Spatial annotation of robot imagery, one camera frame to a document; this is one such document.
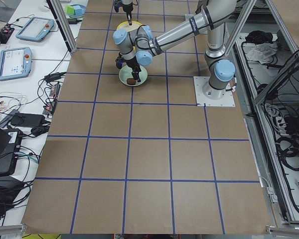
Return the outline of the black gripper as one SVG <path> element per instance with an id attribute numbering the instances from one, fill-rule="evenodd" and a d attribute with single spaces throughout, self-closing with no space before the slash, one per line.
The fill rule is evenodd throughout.
<path id="1" fill-rule="evenodd" d="M 133 11 L 133 1 L 132 0 L 114 0 L 114 10 L 115 12 L 119 12 L 119 8 L 123 8 L 123 11 L 127 15 L 127 20 L 129 21 L 129 25 L 132 25 L 132 11 Z"/>
<path id="2" fill-rule="evenodd" d="M 140 65 L 137 62 L 136 56 L 134 55 L 132 58 L 129 57 L 129 59 L 124 58 L 125 55 L 123 55 L 121 52 L 118 53 L 118 56 L 115 60 L 116 67 L 118 69 L 121 69 L 123 64 L 126 63 L 128 67 L 132 68 L 133 70 L 139 70 Z M 136 80 L 137 82 L 141 82 L 140 76 L 139 76 L 139 71 L 132 71 L 132 76 L 133 79 Z"/>

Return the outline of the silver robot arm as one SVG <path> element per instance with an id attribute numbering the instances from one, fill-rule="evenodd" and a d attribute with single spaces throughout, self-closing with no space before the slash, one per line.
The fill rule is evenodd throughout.
<path id="1" fill-rule="evenodd" d="M 122 8 L 126 13 L 127 22 L 131 26 L 132 23 L 132 11 L 134 9 L 134 3 L 132 0 L 114 0 L 113 7 L 115 12 L 119 12 L 119 9 Z"/>
<path id="2" fill-rule="evenodd" d="M 203 86 L 203 93 L 212 100 L 222 98 L 235 74 L 234 64 L 225 58 L 228 47 L 224 39 L 226 20 L 236 4 L 235 0 L 201 0 L 193 16 L 160 36 L 153 36 L 148 25 L 140 25 L 131 31 L 118 28 L 113 33 L 114 43 L 120 51 L 116 67 L 122 69 L 126 64 L 130 71 L 121 82 L 132 87 L 143 84 L 146 79 L 141 78 L 140 72 L 155 56 L 207 32 L 205 60 L 210 78 Z"/>

